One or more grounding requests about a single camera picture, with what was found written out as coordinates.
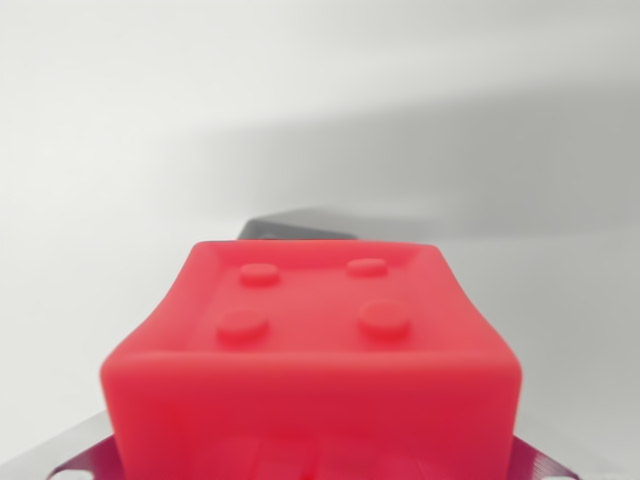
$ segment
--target raised circular bump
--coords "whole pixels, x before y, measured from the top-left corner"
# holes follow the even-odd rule
[[[247,263],[240,267],[240,281],[251,287],[266,287],[278,283],[278,267],[270,263]]]
[[[347,272],[354,277],[381,277],[389,267],[382,258],[356,258],[347,263]]]
[[[407,308],[395,300],[373,300],[363,305],[358,314],[358,324],[362,332],[378,340],[398,340],[406,337],[410,323]]]
[[[266,315],[251,308],[236,308],[222,314],[216,331],[221,340],[236,343],[259,338],[268,329]]]

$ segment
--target mounting hole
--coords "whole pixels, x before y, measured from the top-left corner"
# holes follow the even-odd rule
[[[50,480],[93,480],[93,473],[88,470],[62,470],[55,473]]]

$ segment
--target white backdrop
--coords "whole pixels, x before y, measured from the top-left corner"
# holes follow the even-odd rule
[[[525,438],[640,473],[639,14],[0,0],[0,462],[103,408],[193,243],[330,205],[443,249]]]

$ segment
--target red silicone mold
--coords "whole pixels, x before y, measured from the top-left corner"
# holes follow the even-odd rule
[[[206,242],[102,381],[128,480],[503,480],[515,356],[432,246]]]

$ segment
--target red rubber part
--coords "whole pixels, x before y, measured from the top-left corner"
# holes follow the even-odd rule
[[[193,248],[102,382],[128,480],[503,480],[517,359],[432,246]]]

